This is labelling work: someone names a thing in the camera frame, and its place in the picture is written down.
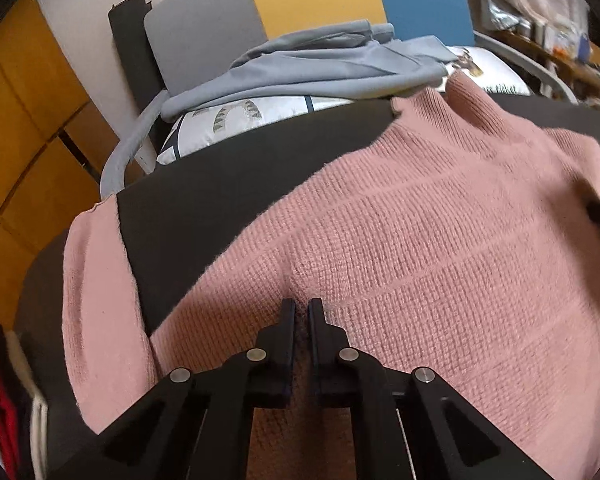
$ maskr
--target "pink knit sweater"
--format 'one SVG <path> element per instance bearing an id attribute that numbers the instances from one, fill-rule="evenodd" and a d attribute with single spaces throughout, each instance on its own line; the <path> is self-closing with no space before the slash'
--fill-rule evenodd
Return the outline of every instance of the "pink knit sweater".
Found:
<path id="1" fill-rule="evenodd" d="M 373 145 L 275 203 L 147 337 L 112 197 L 75 219 L 62 330 L 87 424 L 101 431 L 178 366 L 219 366 L 323 298 L 387 367 L 431 366 L 556 480 L 600 466 L 600 147 L 507 114 L 465 76 L 395 99 Z M 290 409 L 256 412 L 250 478 L 354 478 L 343 412 L 309 393 L 296 342 Z"/>

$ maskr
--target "wooden cabinet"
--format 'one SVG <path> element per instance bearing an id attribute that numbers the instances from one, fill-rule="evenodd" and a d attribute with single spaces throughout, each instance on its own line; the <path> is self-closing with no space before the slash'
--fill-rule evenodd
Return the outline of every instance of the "wooden cabinet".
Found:
<path id="1" fill-rule="evenodd" d="M 0 322 L 10 328 L 37 252 L 99 200 L 75 136 L 101 171 L 118 142 L 56 43 L 36 0 L 0 24 Z"/>

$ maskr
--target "metal screw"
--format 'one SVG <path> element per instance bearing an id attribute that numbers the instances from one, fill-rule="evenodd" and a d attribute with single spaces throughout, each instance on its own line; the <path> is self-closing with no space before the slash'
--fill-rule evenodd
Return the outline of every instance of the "metal screw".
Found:
<path id="1" fill-rule="evenodd" d="M 360 357 L 360 354 L 358 354 L 358 351 L 355 348 L 343 348 L 338 355 L 343 361 L 355 361 Z"/>
<path id="2" fill-rule="evenodd" d="M 262 361 L 267 356 L 267 353 L 262 348 L 252 348 L 247 352 L 249 361 Z"/>
<path id="3" fill-rule="evenodd" d="M 416 370 L 416 379 L 423 383 L 430 383 L 435 378 L 436 374 L 431 368 L 422 367 Z"/>
<path id="4" fill-rule="evenodd" d="M 191 377 L 191 372 L 186 368 L 176 368 L 169 374 L 169 378 L 174 383 L 186 383 Z"/>

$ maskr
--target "gray cloth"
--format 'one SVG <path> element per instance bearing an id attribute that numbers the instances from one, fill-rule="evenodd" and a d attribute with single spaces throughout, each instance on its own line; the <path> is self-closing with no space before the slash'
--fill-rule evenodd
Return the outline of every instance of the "gray cloth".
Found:
<path id="1" fill-rule="evenodd" d="M 370 40 L 386 43 L 393 38 L 394 26 L 391 23 L 370 26 L 367 20 L 357 20 L 356 22 L 325 25 L 324 27 L 290 32 L 267 41 L 242 54 L 231 64 L 230 68 L 243 65 L 247 61 L 264 54 L 272 54 L 282 50 L 353 48 L 362 46 Z"/>
<path id="2" fill-rule="evenodd" d="M 391 40 L 387 27 L 372 29 L 366 20 L 332 28 L 339 32 L 328 34 L 328 38 L 326 28 L 319 27 L 267 42 L 251 51 L 253 54 L 239 58 L 239 64 L 228 72 L 168 99 L 162 106 L 162 118 L 173 122 L 189 110 L 253 97 L 365 99 L 428 84 L 436 86 L 447 76 L 445 63 L 457 59 L 435 36 Z M 385 42 L 374 39 L 374 34 Z M 330 44 L 351 42 L 360 46 L 329 48 Z M 272 44 L 285 50 L 270 52 Z M 326 48 L 294 50 L 294 46 L 306 44 Z"/>
<path id="3" fill-rule="evenodd" d="M 149 130 L 160 115 L 160 108 L 168 96 L 169 93 L 162 90 L 154 97 L 134 122 L 131 133 L 120 140 L 109 155 L 100 177 L 101 199 L 104 200 L 107 196 L 125 189 L 125 169 L 149 134 Z"/>

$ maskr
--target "white wall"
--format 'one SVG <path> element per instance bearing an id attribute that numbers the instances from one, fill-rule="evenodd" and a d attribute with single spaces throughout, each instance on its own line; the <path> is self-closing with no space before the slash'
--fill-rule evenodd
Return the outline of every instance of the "white wall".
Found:
<path id="1" fill-rule="evenodd" d="M 42 13 L 93 103 L 118 137 L 139 111 L 118 60 L 107 13 L 123 0 L 38 0 Z M 155 166 L 149 142 L 136 157 L 145 171 Z"/>

